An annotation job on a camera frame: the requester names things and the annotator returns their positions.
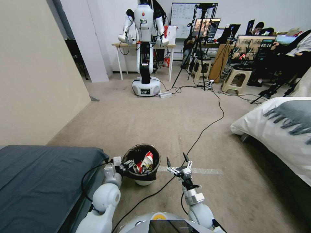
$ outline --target trash can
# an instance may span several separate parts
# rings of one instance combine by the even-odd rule
[[[160,165],[161,156],[157,149],[149,144],[138,144],[129,149],[122,158],[122,162],[128,160],[134,160],[135,164],[138,164],[145,158],[145,155],[148,152],[153,154],[153,169],[146,174],[137,174],[134,169],[131,167],[129,170],[123,173],[124,176],[132,178],[139,185],[149,185],[156,179],[156,171]]]

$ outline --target plastic stool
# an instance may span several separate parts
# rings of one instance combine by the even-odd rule
[[[203,71],[204,71],[204,78],[205,79],[208,79],[208,75],[210,74],[211,65],[212,65],[212,59],[211,58],[203,59]],[[196,62],[195,62],[191,76],[194,77],[194,79],[196,79],[196,80],[199,80],[201,77],[203,78],[201,58],[200,57],[198,57],[196,59]]]
[[[224,92],[227,90],[235,90],[238,92],[238,95],[240,95],[240,92],[246,86],[251,74],[251,68],[235,65],[228,73],[221,90]]]

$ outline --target gray blanket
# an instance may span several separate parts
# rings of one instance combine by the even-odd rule
[[[99,148],[1,149],[0,232],[57,232],[81,196],[84,173],[107,158]]]
[[[264,116],[269,116],[269,119],[277,117],[274,120],[275,124],[285,119],[281,128],[288,128],[296,125],[295,129],[288,132],[291,135],[311,133],[310,100],[291,100],[284,102],[265,113]],[[311,145],[311,139],[305,143]]]

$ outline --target white robot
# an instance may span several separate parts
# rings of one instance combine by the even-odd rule
[[[214,219],[210,208],[203,204],[204,196],[198,193],[198,185],[193,184],[191,177],[192,161],[184,154],[188,162],[186,166],[171,167],[167,158],[168,171],[179,178],[182,191],[189,206],[188,218],[167,212],[153,212],[137,216],[130,220],[119,233],[162,233],[162,232],[206,232],[225,233],[219,223]],[[121,163],[121,157],[114,157],[113,163],[104,168],[105,182],[93,195],[93,210],[79,224],[76,233],[111,233],[112,217],[119,203],[121,193],[122,170],[129,169],[134,161]]]
[[[137,44],[136,70],[141,74],[132,82],[132,88],[136,95],[154,96],[159,94],[161,83],[158,78],[150,76],[153,72],[153,46],[151,43],[154,21],[158,28],[156,44],[165,47],[168,39],[164,37],[164,26],[161,12],[154,12],[146,1],[141,1],[137,9],[133,12],[131,9],[126,11],[123,34],[118,36],[119,41],[132,44],[133,40],[129,30],[133,22],[138,30],[139,41]]]

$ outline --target wall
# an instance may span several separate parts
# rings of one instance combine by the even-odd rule
[[[171,6],[172,2],[213,2],[202,0],[157,0],[158,3],[166,11],[168,18],[171,18]],[[104,1],[98,0],[101,3],[102,14],[105,18],[111,22],[108,24],[109,30],[106,31],[106,44],[110,57],[111,67],[113,71],[119,71],[116,49],[112,48],[111,44],[118,41],[118,34],[122,33],[122,28],[125,20],[125,12],[127,9],[133,11],[137,7],[137,1]],[[216,17],[221,17],[220,27],[224,27],[229,23],[241,24],[238,34],[245,34],[247,23],[249,20],[255,19],[255,24],[264,21],[266,27],[274,27],[276,31],[288,31],[290,28],[300,27],[302,30],[310,29],[310,0],[217,0],[218,8],[216,11]],[[218,30],[217,34],[221,35],[222,30]],[[176,40],[178,45],[175,48],[175,52],[182,52],[183,40]],[[121,66],[125,70],[124,58],[121,53]],[[135,59],[136,53],[134,50],[130,50],[127,55],[128,67],[130,71],[136,71]],[[180,58],[177,54],[174,55],[174,59]]]
[[[51,12],[52,12],[52,14],[54,16],[54,19],[55,19],[55,21],[57,23],[57,26],[58,26],[59,30],[61,31],[61,34],[62,34],[63,38],[67,39],[68,38],[67,32],[66,32],[66,30],[64,28],[64,25],[62,23],[61,18],[58,15],[58,12],[57,12],[57,9],[56,9],[56,7],[55,7],[55,5],[53,3],[53,0],[46,0],[46,2],[49,5],[49,8],[50,8],[50,10],[51,10]]]
[[[61,19],[63,27],[65,28],[65,30],[67,32],[67,35],[68,35],[69,39],[74,39],[75,36],[72,33],[72,30],[71,30],[71,27],[69,25],[68,19],[67,19],[66,14],[65,14],[65,12],[63,10],[63,6],[61,4],[61,1],[60,0],[52,0],[52,1],[53,1],[54,6],[55,6],[55,8],[57,10],[59,18]]]
[[[46,1],[1,1],[0,21],[0,145],[45,145],[88,92]]]
[[[112,75],[112,68],[111,68],[109,53],[107,50],[107,43],[106,43],[107,41],[106,35],[107,35],[107,32],[110,31],[110,28],[107,27],[108,26],[107,23],[104,23],[104,22],[110,22],[110,21],[105,21],[105,18],[102,17],[97,0],[87,0],[87,2],[89,5],[90,13],[92,15],[93,24],[96,30],[96,36],[97,36],[100,51],[101,51],[101,54],[102,54],[102,57],[105,63],[107,75],[110,76]]]
[[[110,64],[105,64],[104,62],[104,53],[101,51],[96,35],[88,1],[61,0],[61,4],[79,46],[91,81],[93,83],[109,81],[107,69],[110,69]]]
[[[291,28],[311,29],[310,0],[158,0],[169,20],[171,19],[172,2],[218,2],[215,17],[221,18],[219,27],[225,27],[230,23],[241,24],[237,35],[245,34],[247,23],[252,19],[255,19],[255,25],[263,21],[265,28],[273,27],[276,31],[288,31]],[[222,30],[218,30],[215,37],[219,37],[222,32]],[[183,40],[176,40],[176,44],[178,46],[175,51],[181,52]]]
[[[123,25],[125,22],[126,11],[131,9],[134,11],[137,8],[137,0],[123,0],[123,1],[106,1],[106,0],[89,0],[97,1],[98,9],[100,10],[101,19],[94,19],[96,28],[102,27],[103,33],[98,34],[99,41],[105,41],[107,54],[111,63],[111,69],[113,71],[119,71],[119,65],[117,60],[116,48],[112,46],[113,43],[119,42],[118,35],[123,33]],[[134,24],[131,26],[129,33],[136,37],[136,29]],[[121,67],[125,71],[125,59],[119,52]],[[126,57],[127,65],[130,71],[136,71],[136,51],[131,49]]]

